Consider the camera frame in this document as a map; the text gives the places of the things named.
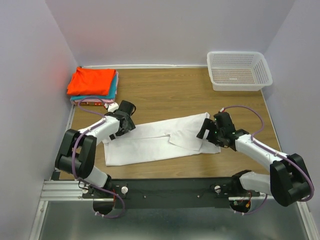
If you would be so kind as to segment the white t shirt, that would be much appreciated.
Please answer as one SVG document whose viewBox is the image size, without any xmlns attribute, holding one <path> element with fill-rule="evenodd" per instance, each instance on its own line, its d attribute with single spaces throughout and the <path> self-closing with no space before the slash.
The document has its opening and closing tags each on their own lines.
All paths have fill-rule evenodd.
<svg viewBox="0 0 320 240">
<path fill-rule="evenodd" d="M 104 140 L 105 164 L 124 166 L 199 154 L 218 154 L 221 148 L 197 138 L 205 112 L 180 118 L 139 124 L 114 140 Z"/>
</svg>

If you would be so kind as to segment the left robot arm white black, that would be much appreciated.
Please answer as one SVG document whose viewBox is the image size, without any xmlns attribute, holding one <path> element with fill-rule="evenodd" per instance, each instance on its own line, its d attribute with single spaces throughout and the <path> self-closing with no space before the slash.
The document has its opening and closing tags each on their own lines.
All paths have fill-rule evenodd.
<svg viewBox="0 0 320 240">
<path fill-rule="evenodd" d="M 99 114 L 96 123 L 80 130 L 65 132 L 58 150 L 55 167 L 72 174 L 76 180 L 93 187 L 101 198 L 113 195 L 112 178 L 95 166 L 97 145 L 104 140 L 115 140 L 136 128 L 132 115 L 136 106 L 126 100 L 113 103 L 106 114 Z"/>
</svg>

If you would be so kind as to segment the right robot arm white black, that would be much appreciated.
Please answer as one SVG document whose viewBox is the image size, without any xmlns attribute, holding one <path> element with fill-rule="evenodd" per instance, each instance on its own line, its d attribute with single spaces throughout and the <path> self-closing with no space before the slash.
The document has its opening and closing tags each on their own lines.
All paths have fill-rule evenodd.
<svg viewBox="0 0 320 240">
<path fill-rule="evenodd" d="M 228 112 L 220 111 L 214 119 L 205 118 L 197 138 L 242 153 L 268 171 L 268 174 L 258 174 L 243 170 L 233 175 L 229 189 L 236 196 L 255 191 L 272 196 L 283 207 L 307 202 L 314 196 L 314 185 L 299 154 L 279 152 L 246 130 L 236 129 Z"/>
</svg>

